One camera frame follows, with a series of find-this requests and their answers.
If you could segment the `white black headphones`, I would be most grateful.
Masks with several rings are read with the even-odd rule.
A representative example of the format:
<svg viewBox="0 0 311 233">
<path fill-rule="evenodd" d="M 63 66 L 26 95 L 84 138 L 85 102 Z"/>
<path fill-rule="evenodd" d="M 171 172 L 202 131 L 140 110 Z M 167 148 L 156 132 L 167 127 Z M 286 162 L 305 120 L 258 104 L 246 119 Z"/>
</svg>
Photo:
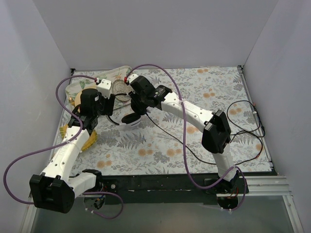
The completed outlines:
<svg viewBox="0 0 311 233">
<path fill-rule="evenodd" d="M 119 126 L 122 129 L 130 129 L 133 127 L 136 127 L 137 125 L 139 125 L 139 123 L 141 122 L 141 116 L 145 113 L 144 110 L 141 109 L 132 109 L 134 112 L 124 116 L 121 119 L 121 122 L 115 122 L 110 116 L 106 116 L 106 118 L 108 119 L 109 122 L 111 122 L 112 124 Z"/>
</svg>

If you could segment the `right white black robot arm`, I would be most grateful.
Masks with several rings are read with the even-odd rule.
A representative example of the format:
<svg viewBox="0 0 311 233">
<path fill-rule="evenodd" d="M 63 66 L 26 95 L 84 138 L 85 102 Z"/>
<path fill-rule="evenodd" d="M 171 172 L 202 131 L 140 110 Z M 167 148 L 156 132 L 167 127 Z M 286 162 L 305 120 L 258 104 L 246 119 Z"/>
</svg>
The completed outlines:
<svg viewBox="0 0 311 233">
<path fill-rule="evenodd" d="M 148 107 L 171 113 L 195 126 L 202 135 L 202 146 L 213 155 L 218 180 L 210 182 L 207 189 L 214 192 L 231 193 L 238 186 L 238 169 L 230 152 L 231 129 L 226 114 L 218 110 L 212 112 L 183 101 L 170 88 L 163 85 L 154 87 L 145 77 L 136 74 L 124 79 L 133 89 L 132 109 L 146 112 Z"/>
</svg>

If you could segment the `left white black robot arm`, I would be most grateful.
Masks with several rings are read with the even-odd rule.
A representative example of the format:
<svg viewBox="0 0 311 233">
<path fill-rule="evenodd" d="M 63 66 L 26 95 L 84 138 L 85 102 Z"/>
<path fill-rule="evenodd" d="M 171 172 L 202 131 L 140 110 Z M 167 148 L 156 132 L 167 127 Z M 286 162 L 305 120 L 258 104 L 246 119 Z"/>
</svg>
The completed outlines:
<svg viewBox="0 0 311 233">
<path fill-rule="evenodd" d="M 99 171 L 84 170 L 73 178 L 70 172 L 97 126 L 99 116 L 112 115 L 115 95 L 103 87 L 85 89 L 80 101 L 80 105 L 71 112 L 63 145 L 41 174 L 33 175 L 30 179 L 31 194 L 37 208 L 68 213 L 79 195 L 86 191 L 99 194 L 103 190 Z"/>
</svg>

